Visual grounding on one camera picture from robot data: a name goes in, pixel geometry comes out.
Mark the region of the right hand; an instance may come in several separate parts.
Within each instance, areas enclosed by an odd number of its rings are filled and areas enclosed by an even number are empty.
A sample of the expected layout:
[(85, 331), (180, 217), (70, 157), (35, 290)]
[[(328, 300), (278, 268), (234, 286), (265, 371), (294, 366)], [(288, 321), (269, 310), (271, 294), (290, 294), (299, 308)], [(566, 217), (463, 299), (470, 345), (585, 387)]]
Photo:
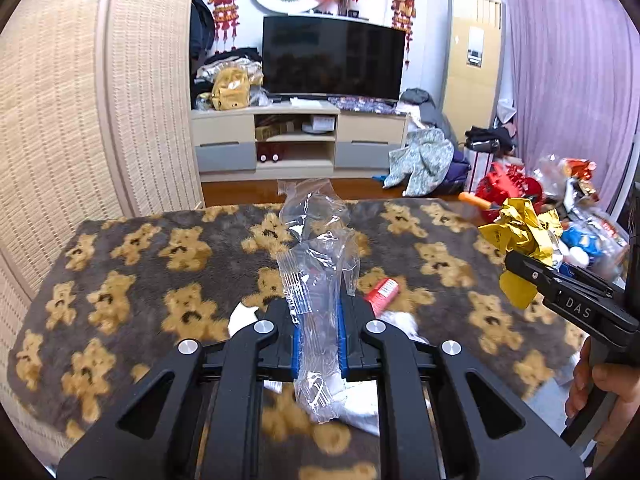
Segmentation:
[(579, 361), (573, 370), (573, 382), (565, 402), (565, 414), (576, 416), (588, 399), (588, 387), (597, 387), (602, 391), (614, 393), (616, 402), (601, 426), (594, 440), (596, 458), (593, 465), (598, 466), (612, 451), (634, 418), (640, 403), (639, 369), (623, 364), (589, 364), (592, 339), (588, 337), (580, 349)]

